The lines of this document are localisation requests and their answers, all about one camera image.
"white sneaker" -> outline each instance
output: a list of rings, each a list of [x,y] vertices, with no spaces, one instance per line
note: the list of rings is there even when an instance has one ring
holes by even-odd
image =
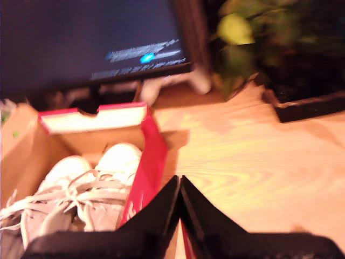
[[[69,188],[84,231],[114,231],[118,225],[138,168],[141,151],[132,144],[111,147],[101,158],[93,174],[95,181]]]
[[[68,230],[74,216],[73,211],[65,214],[64,210],[69,203],[58,203],[58,201],[65,197],[71,181],[90,169],[86,159],[80,156],[69,156],[60,160],[51,169],[33,196],[14,202],[15,190],[6,208],[0,211],[2,225],[0,230],[20,228],[24,249],[38,236]],[[82,183],[94,179],[95,177],[89,174],[79,177],[74,182]],[[20,223],[13,224],[12,222],[20,216]]]

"plant leaf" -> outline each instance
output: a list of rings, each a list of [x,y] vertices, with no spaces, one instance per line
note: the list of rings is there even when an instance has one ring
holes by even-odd
[[[267,21],[267,16],[258,16],[250,21],[250,27],[252,29],[252,34],[256,35],[262,31],[264,24]]]
[[[234,73],[248,79],[256,70],[254,68],[254,54],[248,46],[231,45],[222,50],[225,69],[227,72]]]
[[[263,55],[263,63],[266,66],[278,67],[282,62],[281,51],[274,46],[265,46]]]
[[[280,45],[291,47],[299,34],[294,16],[288,12],[278,12],[275,18],[274,33],[278,37]]]
[[[221,17],[236,13],[243,18],[259,15],[272,7],[259,0],[228,0],[219,9]]]
[[[218,35],[225,42],[234,45],[255,43],[249,22],[234,13],[220,21]]]
[[[277,4],[280,6],[287,6],[297,3],[299,0],[277,0]]]

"monitor screen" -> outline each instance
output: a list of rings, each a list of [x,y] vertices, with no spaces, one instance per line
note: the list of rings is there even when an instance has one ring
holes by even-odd
[[[170,0],[1,0],[1,98],[188,64]]]

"wooden surface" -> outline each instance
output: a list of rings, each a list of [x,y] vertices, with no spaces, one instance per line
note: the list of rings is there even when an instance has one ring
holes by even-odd
[[[182,132],[163,183],[176,169],[247,231],[305,229],[345,251],[345,113],[282,124],[248,86],[227,103],[187,86],[163,89],[161,130]],[[166,258],[185,258],[181,233]]]

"shoelace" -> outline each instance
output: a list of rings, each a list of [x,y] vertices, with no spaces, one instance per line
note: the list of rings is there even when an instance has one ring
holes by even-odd
[[[137,159],[130,161],[129,163],[137,162]],[[92,173],[95,176],[95,180],[88,183],[76,183],[83,176]],[[31,211],[39,211],[45,214],[49,214],[52,207],[47,206],[49,201],[55,200],[56,206],[62,203],[69,202],[70,204],[64,210],[67,212],[73,207],[77,207],[79,218],[84,222],[90,222],[90,216],[86,213],[85,206],[95,208],[95,204],[98,204],[101,208],[105,208],[99,203],[119,204],[124,206],[127,195],[129,193],[129,187],[126,185],[128,180],[136,173],[134,172],[128,178],[125,184],[119,183],[119,180],[114,178],[116,173],[124,173],[121,171],[113,172],[103,169],[91,169],[84,174],[76,177],[69,184],[52,186],[41,192],[35,193],[33,196],[28,196],[20,201],[14,202],[17,190],[13,192],[11,197],[6,203],[6,207],[0,211],[0,227],[7,225],[8,221],[13,221],[18,218],[23,211],[31,214]],[[23,223],[14,224],[12,226],[1,227],[1,230],[18,230],[23,226]]]
[[[94,181],[73,186],[74,182],[89,173],[95,175],[96,178]],[[71,181],[66,189],[64,198],[62,198],[58,204],[70,202],[64,212],[76,207],[79,219],[86,223],[87,229],[94,230],[90,214],[88,213],[89,208],[95,209],[97,205],[106,211],[106,208],[101,205],[102,203],[125,205],[129,188],[126,184],[119,183],[119,180],[114,178],[115,173],[120,172],[92,169],[80,175],[78,178]]]

